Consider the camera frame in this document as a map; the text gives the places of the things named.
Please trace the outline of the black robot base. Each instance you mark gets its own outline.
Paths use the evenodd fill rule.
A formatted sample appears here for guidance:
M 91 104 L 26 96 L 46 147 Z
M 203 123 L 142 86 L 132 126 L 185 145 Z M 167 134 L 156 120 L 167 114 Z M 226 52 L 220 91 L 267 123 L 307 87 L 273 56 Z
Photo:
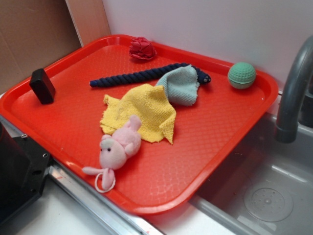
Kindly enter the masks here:
M 12 137 L 0 126 L 1 225 L 41 197 L 51 163 L 51 154 L 31 137 Z

